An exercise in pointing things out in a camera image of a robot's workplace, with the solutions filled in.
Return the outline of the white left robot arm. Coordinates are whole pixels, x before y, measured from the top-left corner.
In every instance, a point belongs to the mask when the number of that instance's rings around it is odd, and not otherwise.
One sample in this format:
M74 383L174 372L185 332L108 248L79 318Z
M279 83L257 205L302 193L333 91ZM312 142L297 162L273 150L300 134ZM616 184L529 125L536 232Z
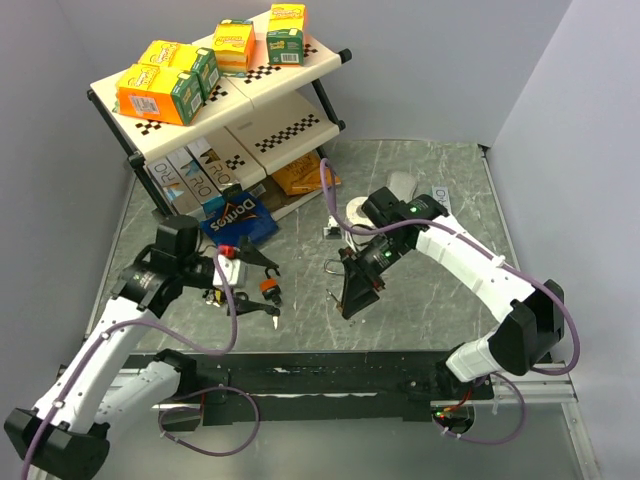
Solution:
M119 275L105 309L78 353L50 389L29 409L16 408L4 430L21 458L22 478L32 468L58 479L92 479L104 464L119 428L140 412L172 399L202 397L196 361L180 352L158 353L134 379L110 394L109 387L151 329L193 350L214 357L235 347L238 316L263 310L278 317L271 305L240 296L249 265L277 271L279 266L248 239L220 245L212 255L199 248L199 222L187 215L166 218L146 245ZM219 349L205 348L160 324L169 305L185 289L222 289L231 320L230 339Z

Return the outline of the long shackle brass padlock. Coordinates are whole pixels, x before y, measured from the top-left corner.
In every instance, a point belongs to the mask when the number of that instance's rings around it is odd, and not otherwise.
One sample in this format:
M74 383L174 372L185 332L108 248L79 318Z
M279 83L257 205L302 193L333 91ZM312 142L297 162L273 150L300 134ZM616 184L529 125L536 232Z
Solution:
M327 276L326 293L329 300L336 305L341 304L341 288L344 280L344 267L338 259L327 259L323 264L323 272Z

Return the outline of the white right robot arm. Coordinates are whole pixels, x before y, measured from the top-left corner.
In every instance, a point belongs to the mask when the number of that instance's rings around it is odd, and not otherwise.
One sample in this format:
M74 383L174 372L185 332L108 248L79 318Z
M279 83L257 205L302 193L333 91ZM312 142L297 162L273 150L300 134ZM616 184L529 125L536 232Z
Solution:
M506 263L468 236L456 218L431 196L408 202L382 187L362 211L375 236L360 251L340 250L344 283L338 309L346 319L379 299L382 274L411 251L444 267L489 309L498 325L464 342L435 364L435 383L446 398L461 397L473 383L494 372L522 376L564 336L558 301L562 288L541 286L508 271Z

